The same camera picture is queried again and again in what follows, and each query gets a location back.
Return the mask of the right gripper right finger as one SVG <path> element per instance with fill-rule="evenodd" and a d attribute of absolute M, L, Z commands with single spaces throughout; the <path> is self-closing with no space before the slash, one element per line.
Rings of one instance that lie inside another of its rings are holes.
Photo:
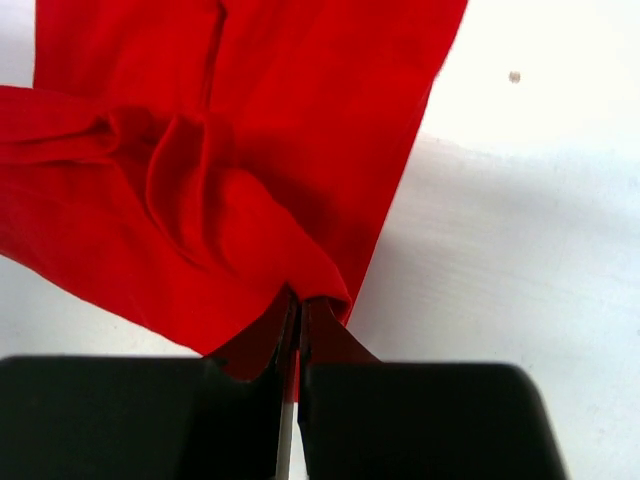
<path fill-rule="evenodd" d="M 504 363 L 389 363 L 324 299 L 301 310 L 298 422 L 312 479 L 562 479 L 542 398 Z"/>

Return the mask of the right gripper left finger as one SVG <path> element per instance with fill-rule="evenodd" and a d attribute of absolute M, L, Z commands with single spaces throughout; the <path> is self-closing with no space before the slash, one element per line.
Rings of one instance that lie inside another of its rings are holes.
<path fill-rule="evenodd" d="M 204 357 L 1 362 L 5 479 L 284 479 L 298 302 Z"/>

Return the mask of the red t shirt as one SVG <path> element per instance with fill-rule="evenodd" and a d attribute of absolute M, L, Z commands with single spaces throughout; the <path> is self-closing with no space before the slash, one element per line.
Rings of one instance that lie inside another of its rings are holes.
<path fill-rule="evenodd" d="M 283 288 L 349 319 L 462 1 L 39 1 L 1 252 L 207 354 Z"/>

